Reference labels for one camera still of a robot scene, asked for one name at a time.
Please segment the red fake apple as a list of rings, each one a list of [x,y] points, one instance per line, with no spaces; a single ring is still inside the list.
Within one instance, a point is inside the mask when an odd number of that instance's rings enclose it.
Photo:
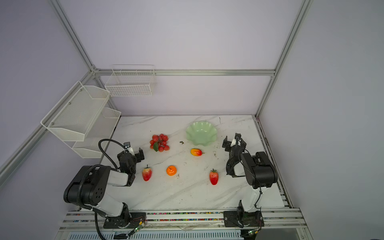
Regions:
[[[209,179],[212,185],[216,185],[219,181],[219,173],[217,170],[212,169],[209,174]]]
[[[152,168],[148,165],[142,170],[142,177],[145,182],[149,181],[152,177],[153,171]]]

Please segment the red strawberry bunch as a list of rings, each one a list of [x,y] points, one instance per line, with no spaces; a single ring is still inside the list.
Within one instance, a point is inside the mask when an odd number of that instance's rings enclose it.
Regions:
[[[169,137],[164,134],[153,135],[150,141],[150,149],[155,152],[169,151],[170,146],[168,145]]]

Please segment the red yellow fake mango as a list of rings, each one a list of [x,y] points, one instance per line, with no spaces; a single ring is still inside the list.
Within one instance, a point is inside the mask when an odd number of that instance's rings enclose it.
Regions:
[[[200,149],[191,149],[190,153],[195,157],[200,157],[204,154],[204,152]]]

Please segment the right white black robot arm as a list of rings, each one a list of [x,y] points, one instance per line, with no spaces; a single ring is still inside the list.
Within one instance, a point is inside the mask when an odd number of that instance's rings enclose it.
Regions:
[[[239,217],[259,212],[264,193],[278,181],[277,171],[265,152],[251,154],[242,135],[236,133],[229,141],[224,138],[222,148],[229,153],[226,173],[232,178],[245,178],[252,187],[251,197],[239,201]]]

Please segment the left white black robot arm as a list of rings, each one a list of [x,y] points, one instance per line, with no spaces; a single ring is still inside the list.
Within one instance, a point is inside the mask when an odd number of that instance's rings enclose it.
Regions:
[[[123,148],[117,155],[118,165],[103,149],[104,142],[112,142]],[[131,218],[128,205],[107,194],[107,186],[130,187],[136,178],[137,163],[145,159],[144,151],[139,148],[135,153],[131,143],[121,144],[112,139],[101,139],[98,147],[113,166],[83,166],[67,186],[64,201],[105,218],[122,218],[127,221]]]

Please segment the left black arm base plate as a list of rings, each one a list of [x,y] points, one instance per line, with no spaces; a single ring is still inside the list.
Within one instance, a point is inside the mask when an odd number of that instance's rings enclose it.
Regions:
[[[145,222],[147,214],[145,212],[129,213],[126,217],[107,217],[103,225],[104,229],[134,229],[140,222]]]

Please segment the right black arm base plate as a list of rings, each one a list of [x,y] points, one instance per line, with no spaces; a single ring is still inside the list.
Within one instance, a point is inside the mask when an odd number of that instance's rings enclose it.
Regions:
[[[224,211],[225,227],[264,227],[264,218],[261,211],[253,213],[238,213],[237,211]]]

